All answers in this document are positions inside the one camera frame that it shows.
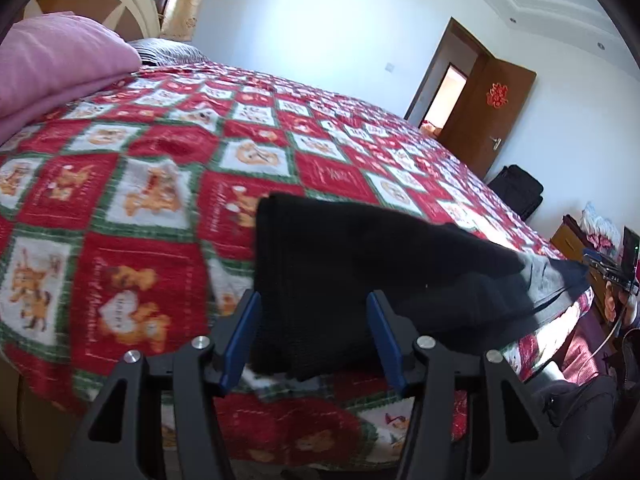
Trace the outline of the black pants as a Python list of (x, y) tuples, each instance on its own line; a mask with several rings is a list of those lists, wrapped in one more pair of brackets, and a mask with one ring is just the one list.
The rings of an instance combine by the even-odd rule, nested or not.
[(479, 354), (532, 334), (589, 286), (582, 263), (377, 206), (276, 193), (260, 200), (255, 219), (262, 322), (250, 368), (261, 375), (378, 374), (372, 292), (420, 334)]

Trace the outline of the clutter on cabinet top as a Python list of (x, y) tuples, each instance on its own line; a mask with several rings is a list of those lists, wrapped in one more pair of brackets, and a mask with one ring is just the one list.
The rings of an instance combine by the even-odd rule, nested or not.
[(620, 231), (609, 218), (598, 214), (593, 203), (587, 202), (582, 208), (578, 226), (595, 250), (612, 258), (617, 257), (622, 242)]

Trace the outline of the wooden cabinet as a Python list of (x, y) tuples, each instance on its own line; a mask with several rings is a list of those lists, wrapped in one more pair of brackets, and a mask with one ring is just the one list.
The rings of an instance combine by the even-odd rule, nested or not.
[[(552, 236), (551, 243), (556, 249), (559, 249), (565, 257), (581, 261), (582, 263), (584, 263), (584, 260), (582, 260), (582, 252), (586, 248), (594, 249), (590, 241), (587, 240), (585, 234), (578, 228), (577, 221), (568, 214), (563, 217), (563, 221), (559, 229), (557, 229)], [(608, 258), (611, 258), (616, 263), (621, 263), (623, 259), (628, 259), (631, 264), (636, 266), (637, 276), (639, 235), (631, 229), (624, 228), (620, 254), (616, 258)], [(590, 268), (590, 266), (588, 266), (588, 280), (594, 294), (596, 295), (597, 305), (601, 308), (602, 315), (605, 315), (606, 284), (611, 282), (605, 281), (602, 278), (602, 275), (596, 269)], [(629, 295), (613, 284), (612, 289), (612, 297), (616, 303), (617, 314), (627, 313), (634, 310), (634, 296), (636, 295)]]

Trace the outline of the brown wooden door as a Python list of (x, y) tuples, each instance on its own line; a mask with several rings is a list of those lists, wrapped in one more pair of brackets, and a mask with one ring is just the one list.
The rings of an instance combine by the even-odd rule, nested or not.
[[(502, 144), (510, 136), (526, 104), (537, 74), (525, 67), (482, 56), (470, 73), (438, 142), (463, 162), (479, 178), (484, 178), (496, 160)], [(509, 103), (495, 110), (486, 103), (493, 82), (509, 87)], [(497, 151), (490, 138), (501, 138)]]

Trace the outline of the red door decoration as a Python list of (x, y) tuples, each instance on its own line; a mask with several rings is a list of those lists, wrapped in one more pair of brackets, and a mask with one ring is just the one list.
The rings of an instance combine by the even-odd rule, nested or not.
[(488, 106), (498, 110), (509, 103), (509, 87), (500, 82), (493, 82), (486, 92), (486, 103)]

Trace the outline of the pink folded blanket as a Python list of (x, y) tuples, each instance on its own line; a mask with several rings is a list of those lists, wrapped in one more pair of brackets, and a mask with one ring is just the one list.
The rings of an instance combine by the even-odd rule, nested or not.
[(60, 12), (15, 23), (1, 44), (1, 141), (141, 66), (134, 47), (91, 18)]

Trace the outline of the striped grey pillow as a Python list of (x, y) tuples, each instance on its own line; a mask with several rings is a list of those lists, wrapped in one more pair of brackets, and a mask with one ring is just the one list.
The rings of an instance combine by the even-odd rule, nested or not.
[(129, 41), (128, 44), (138, 52), (145, 66), (176, 66), (207, 62), (198, 48), (163, 38), (144, 38)]

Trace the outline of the yellow curtain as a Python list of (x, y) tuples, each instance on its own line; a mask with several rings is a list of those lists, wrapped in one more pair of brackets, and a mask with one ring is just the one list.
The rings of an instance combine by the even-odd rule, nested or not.
[(191, 41), (202, 2), (203, 0), (167, 0), (162, 13), (160, 38)]

